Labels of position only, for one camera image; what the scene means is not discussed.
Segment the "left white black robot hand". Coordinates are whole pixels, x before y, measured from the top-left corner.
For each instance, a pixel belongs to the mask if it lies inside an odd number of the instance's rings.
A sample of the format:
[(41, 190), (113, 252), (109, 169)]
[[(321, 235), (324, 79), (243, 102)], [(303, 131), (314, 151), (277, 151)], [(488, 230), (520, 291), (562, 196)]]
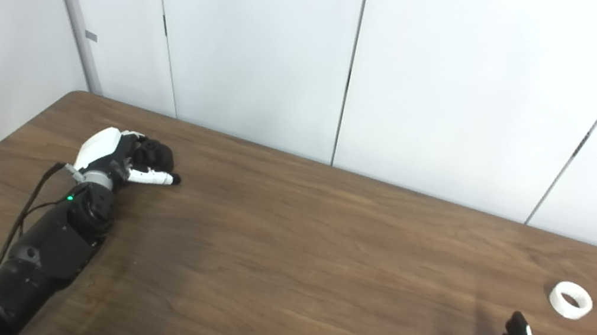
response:
[(114, 190), (136, 183), (177, 186), (181, 177), (175, 173), (170, 147), (136, 131), (108, 127), (86, 140), (74, 165), (66, 165), (79, 184), (94, 183)]

